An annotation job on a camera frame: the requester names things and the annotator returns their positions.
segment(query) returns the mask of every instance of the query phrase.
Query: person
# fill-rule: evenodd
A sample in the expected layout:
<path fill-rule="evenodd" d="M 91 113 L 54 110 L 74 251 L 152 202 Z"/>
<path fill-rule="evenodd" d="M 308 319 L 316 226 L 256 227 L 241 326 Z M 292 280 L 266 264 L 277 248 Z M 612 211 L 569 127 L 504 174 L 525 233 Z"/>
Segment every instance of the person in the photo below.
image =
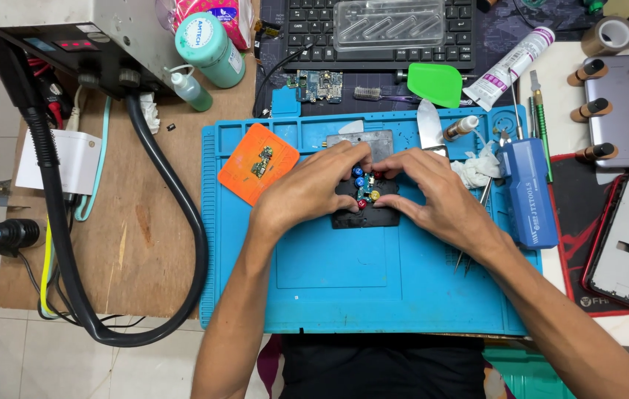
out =
<path fill-rule="evenodd" d="M 303 160 L 267 188 L 253 207 L 239 258 L 202 340 L 192 398 L 245 397 L 263 337 L 274 246 L 298 223 L 338 209 L 357 212 L 353 197 L 334 192 L 356 164 L 367 173 L 383 172 L 388 179 L 405 172 L 418 183 L 425 204 L 383 195 L 374 207 L 398 209 L 486 267 L 577 398 L 629 398 L 627 351 L 526 261 L 447 158 L 410 149 L 372 163 L 367 143 L 354 146 L 348 141 Z M 484 398 L 483 343 L 437 337 L 284 335 L 285 386 L 280 397 Z"/>

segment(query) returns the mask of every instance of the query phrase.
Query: dropper bottle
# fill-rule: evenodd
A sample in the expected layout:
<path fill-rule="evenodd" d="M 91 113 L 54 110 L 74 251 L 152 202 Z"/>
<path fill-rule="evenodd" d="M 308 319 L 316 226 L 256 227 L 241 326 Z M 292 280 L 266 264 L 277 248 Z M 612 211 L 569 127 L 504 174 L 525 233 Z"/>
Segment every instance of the dropper bottle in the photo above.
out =
<path fill-rule="evenodd" d="M 191 68 L 191 72 L 188 75 L 183 75 L 178 72 L 174 72 L 181 68 Z M 213 97 L 199 85 L 196 79 L 192 76 L 196 69 L 193 65 L 182 65 L 177 68 L 167 69 L 172 73 L 172 84 L 174 85 L 174 92 L 177 96 L 181 97 L 186 103 L 194 107 L 199 112 L 206 111 L 211 108 L 213 104 Z"/>

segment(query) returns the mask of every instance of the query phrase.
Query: pink tissue box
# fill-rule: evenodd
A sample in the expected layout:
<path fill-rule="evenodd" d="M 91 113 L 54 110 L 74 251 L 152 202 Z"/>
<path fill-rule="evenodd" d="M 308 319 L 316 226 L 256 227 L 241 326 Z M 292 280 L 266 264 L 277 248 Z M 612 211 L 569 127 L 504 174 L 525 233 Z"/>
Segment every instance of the pink tissue box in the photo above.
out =
<path fill-rule="evenodd" d="M 236 48 L 250 48 L 250 25 L 254 17 L 250 0 L 176 0 L 174 32 L 187 16 L 200 12 L 216 16 Z"/>

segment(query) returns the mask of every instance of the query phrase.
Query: blue silicone repair mat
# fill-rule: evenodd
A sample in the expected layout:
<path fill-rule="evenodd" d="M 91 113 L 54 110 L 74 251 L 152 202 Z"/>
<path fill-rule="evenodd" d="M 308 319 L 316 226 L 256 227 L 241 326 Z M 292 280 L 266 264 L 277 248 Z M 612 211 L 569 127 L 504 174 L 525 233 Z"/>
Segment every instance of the blue silicone repair mat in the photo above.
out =
<path fill-rule="evenodd" d="M 480 117 L 478 130 L 485 140 L 493 136 L 493 126 L 514 132 L 513 106 L 489 113 L 476 107 L 441 109 L 443 129 L 467 115 Z M 250 205 L 216 179 L 248 128 L 262 123 L 304 159 L 322 150 L 327 135 L 358 119 L 366 132 L 392 130 L 395 152 L 420 146 L 415 111 L 222 121 L 202 130 L 201 210 L 209 240 L 209 272 L 199 305 L 203 327 L 226 286 L 248 228 Z M 470 133 L 448 147 L 452 160 L 464 160 L 465 151 L 479 153 L 482 143 Z M 397 183 L 401 195 L 424 202 L 407 176 L 400 175 Z M 492 186 L 487 209 L 508 231 L 503 188 Z M 481 191 L 473 193 L 479 197 Z M 524 253 L 541 270 L 540 253 Z M 265 332 L 526 334 L 511 303 L 483 267 L 472 262 L 465 277 L 463 264 L 452 274 L 457 257 L 457 249 L 403 215 L 396 227 L 333 230 L 329 215 L 302 223 L 275 247 Z"/>

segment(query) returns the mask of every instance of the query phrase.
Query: keyboard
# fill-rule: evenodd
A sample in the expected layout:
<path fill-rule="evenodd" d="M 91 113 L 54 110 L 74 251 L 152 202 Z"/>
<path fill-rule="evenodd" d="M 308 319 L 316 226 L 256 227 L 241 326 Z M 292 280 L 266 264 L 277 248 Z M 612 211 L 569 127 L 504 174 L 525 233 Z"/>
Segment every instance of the keyboard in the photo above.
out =
<path fill-rule="evenodd" d="M 287 34 L 284 57 L 303 45 L 310 51 L 288 62 L 284 68 L 311 70 L 377 71 L 408 69 L 411 62 L 475 67 L 475 8 L 477 0 L 445 0 L 445 40 L 433 48 L 404 50 L 334 50 L 334 5 L 338 0 L 287 0 Z"/>

